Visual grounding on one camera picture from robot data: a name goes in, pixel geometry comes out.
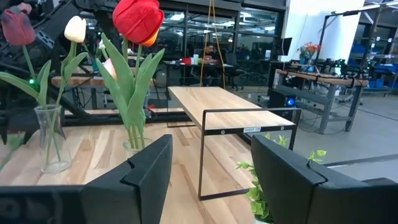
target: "computer monitor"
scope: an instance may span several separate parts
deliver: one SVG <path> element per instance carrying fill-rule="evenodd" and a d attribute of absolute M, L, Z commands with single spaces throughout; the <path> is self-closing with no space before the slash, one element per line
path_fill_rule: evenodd
<path fill-rule="evenodd" d="M 290 45 L 292 45 L 292 38 L 284 38 L 277 40 L 275 49 L 278 55 L 287 56 L 289 54 Z"/>

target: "blue bin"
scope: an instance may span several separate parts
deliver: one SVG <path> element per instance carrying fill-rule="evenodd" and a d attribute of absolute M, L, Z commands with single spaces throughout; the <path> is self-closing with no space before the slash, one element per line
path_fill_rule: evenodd
<path fill-rule="evenodd" d="M 377 78 L 371 79 L 369 81 L 369 88 L 383 88 L 384 87 L 384 79 Z"/>

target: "glass vase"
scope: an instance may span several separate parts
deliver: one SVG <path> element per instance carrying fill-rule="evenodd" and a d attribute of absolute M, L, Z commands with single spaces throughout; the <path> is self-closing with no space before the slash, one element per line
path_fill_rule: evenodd
<path fill-rule="evenodd" d="M 40 124 L 41 170 L 46 174 L 57 174 L 70 167 L 69 150 L 63 146 L 66 140 L 61 126 L 61 106 L 47 105 L 35 108 Z"/>
<path fill-rule="evenodd" d="M 143 150 L 146 146 L 150 145 L 152 142 L 153 142 L 153 140 L 151 140 L 149 138 L 138 137 L 137 141 L 133 140 L 133 144 L 131 146 L 130 140 L 128 139 L 123 142 L 123 148 L 126 151 L 130 152 L 129 154 L 132 156 L 132 155 L 137 154 L 139 151 Z"/>

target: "black table frame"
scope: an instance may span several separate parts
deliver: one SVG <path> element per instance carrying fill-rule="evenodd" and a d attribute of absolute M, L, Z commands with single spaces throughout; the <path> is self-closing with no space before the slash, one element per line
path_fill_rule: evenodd
<path fill-rule="evenodd" d="M 201 125 L 201 137 L 200 137 L 200 163 L 199 163 L 199 181 L 198 181 L 198 198 L 199 200 L 211 200 L 216 198 L 230 197 L 235 195 L 245 194 L 249 191 L 249 189 L 239 189 L 232 190 L 229 192 L 222 192 L 216 194 L 202 195 L 201 187 L 202 187 L 202 178 L 203 178 L 203 160 L 205 153 L 205 136 L 215 136 L 215 135 L 225 135 L 225 134 L 244 134 L 244 130 L 246 128 L 222 128 L 222 129 L 206 129 L 206 116 L 208 113 L 228 113 L 228 112 L 251 112 L 251 111 L 296 111 L 295 120 L 293 121 L 293 125 L 288 126 L 260 126 L 256 128 L 260 128 L 260 131 L 256 131 L 257 133 L 265 132 L 265 131 L 288 131 L 291 130 L 292 133 L 290 135 L 289 149 L 293 151 L 294 142 L 297 133 L 297 124 L 300 121 L 301 109 L 298 108 L 251 108 L 251 109 L 217 109 L 217 110 L 204 110 L 202 115 L 202 125 Z M 181 127 L 190 127 L 195 125 L 181 125 L 181 126 L 167 126 L 168 128 L 181 128 Z"/>

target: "light wood tabletop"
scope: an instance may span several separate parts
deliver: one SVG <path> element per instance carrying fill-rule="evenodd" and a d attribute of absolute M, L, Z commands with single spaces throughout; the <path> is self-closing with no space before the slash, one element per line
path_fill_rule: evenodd
<path fill-rule="evenodd" d="M 0 170 L 0 185 L 69 185 L 85 184 L 124 162 L 129 153 L 122 147 L 127 139 L 123 125 L 64 128 L 72 157 L 70 168 L 59 174 L 40 171 L 37 131 L 29 142 L 14 151 L 11 160 Z M 200 130 L 197 127 L 167 128 L 165 123 L 147 124 L 147 138 L 156 140 L 173 135 L 173 161 L 169 189 L 161 224 L 247 224 L 253 223 L 250 201 L 245 195 L 198 200 Z M 207 136 L 207 161 L 203 170 L 205 194 L 252 187 L 249 172 L 236 169 L 236 163 L 251 162 L 250 146 L 235 135 Z M 0 143 L 0 164 L 10 152 Z"/>
<path fill-rule="evenodd" d="M 93 72 L 93 68 L 91 66 L 84 65 L 87 70 Z M 80 67 L 76 69 L 75 74 L 86 74 Z M 51 79 L 51 83 L 55 86 L 61 85 L 61 76 L 56 76 Z M 68 82 L 69 86 L 105 86 L 104 78 L 102 76 L 88 77 L 88 76 L 72 76 Z M 153 80 L 150 81 L 150 85 L 154 86 Z"/>
<path fill-rule="evenodd" d="M 204 110 L 258 109 L 259 106 L 244 100 L 220 87 L 169 87 L 192 121 L 202 127 Z M 269 111 L 221 112 L 206 115 L 206 129 L 254 128 L 294 125 Z"/>
<path fill-rule="evenodd" d="M 319 82 L 329 83 L 334 85 L 351 86 L 353 83 L 352 79 L 345 80 L 342 78 L 335 77 L 334 75 L 328 75 L 322 73 L 315 73 L 315 72 L 300 73 L 300 72 L 291 72 L 280 69 L 277 69 L 276 72 L 279 73 L 280 75 L 287 75 L 289 73 L 289 75 L 294 75 L 296 77 L 305 78 L 308 80 L 318 80 Z M 368 83 L 369 82 L 367 80 L 355 80 L 354 86 L 367 87 Z"/>

